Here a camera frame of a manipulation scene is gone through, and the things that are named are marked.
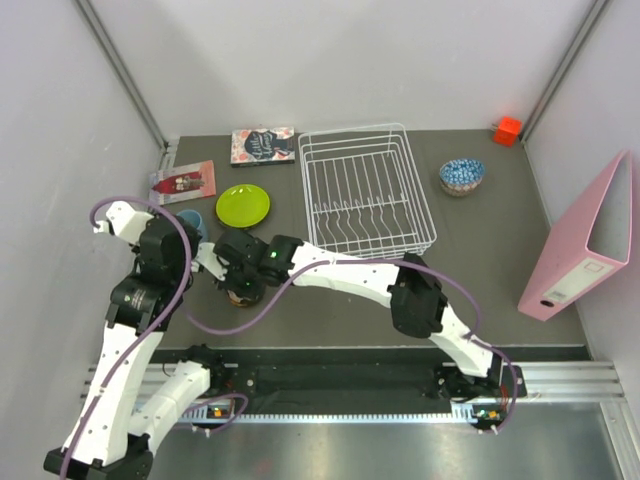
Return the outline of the light blue cup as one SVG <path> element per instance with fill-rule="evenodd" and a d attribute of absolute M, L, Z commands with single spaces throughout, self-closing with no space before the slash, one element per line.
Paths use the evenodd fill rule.
<path fill-rule="evenodd" d="M 177 216 L 182 218 L 189 225 L 193 226 L 197 229 L 197 231 L 201 235 L 201 242 L 208 241 L 208 232 L 206 229 L 206 225 L 204 223 L 204 219 L 199 212 L 192 209 L 182 210 L 177 213 Z"/>

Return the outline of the red white patterned bowl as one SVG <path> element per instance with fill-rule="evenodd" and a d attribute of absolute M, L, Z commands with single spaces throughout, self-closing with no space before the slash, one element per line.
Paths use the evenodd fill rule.
<path fill-rule="evenodd" d="M 440 167 L 440 185 L 445 193 L 454 197 L 464 197 L 477 189 L 485 173 L 486 167 L 479 160 L 470 158 L 450 160 Z"/>

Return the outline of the green plate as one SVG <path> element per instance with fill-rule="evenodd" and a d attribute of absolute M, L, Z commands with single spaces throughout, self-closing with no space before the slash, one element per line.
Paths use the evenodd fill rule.
<path fill-rule="evenodd" d="M 266 219 L 271 198 L 261 187 L 239 184 L 225 190 L 214 207 L 217 219 L 228 227 L 247 229 Z"/>

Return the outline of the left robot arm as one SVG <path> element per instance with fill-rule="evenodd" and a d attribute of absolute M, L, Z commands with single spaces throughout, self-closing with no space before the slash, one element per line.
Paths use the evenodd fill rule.
<path fill-rule="evenodd" d="M 129 243 L 132 271 L 114 287 L 102 349 L 81 415 L 45 471 L 61 479 L 143 479 L 161 443 L 201 396 L 216 396 L 227 374 L 219 355 L 193 346 L 143 406 L 140 387 L 171 316 L 191 281 L 201 235 L 172 215 L 108 214 L 101 228 Z"/>

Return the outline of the black skull mug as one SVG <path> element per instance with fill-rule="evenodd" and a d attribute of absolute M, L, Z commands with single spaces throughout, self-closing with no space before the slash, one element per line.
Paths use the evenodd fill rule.
<path fill-rule="evenodd" d="M 232 305 L 236 307 L 251 307 L 257 305 L 264 298 L 265 288 L 263 286 L 254 286 L 243 292 L 227 291 L 227 297 Z"/>

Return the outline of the white wire dish rack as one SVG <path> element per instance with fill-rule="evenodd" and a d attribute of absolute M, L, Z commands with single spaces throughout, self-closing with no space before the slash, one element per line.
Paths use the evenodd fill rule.
<path fill-rule="evenodd" d="M 437 240 L 405 127 L 306 132 L 298 138 L 309 242 L 360 258 L 422 255 Z"/>

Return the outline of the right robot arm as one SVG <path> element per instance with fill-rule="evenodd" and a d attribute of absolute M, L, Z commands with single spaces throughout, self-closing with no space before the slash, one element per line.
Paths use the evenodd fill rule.
<path fill-rule="evenodd" d="M 264 242 L 243 230 L 226 231 L 200 247 L 197 260 L 236 303 L 260 301 L 267 287 L 317 287 L 373 301 L 389 310 L 394 329 L 432 341 L 452 360 L 441 381 L 455 399 L 497 395 L 503 359 L 456 314 L 442 285 L 446 277 L 417 255 L 360 259 L 297 237 Z"/>

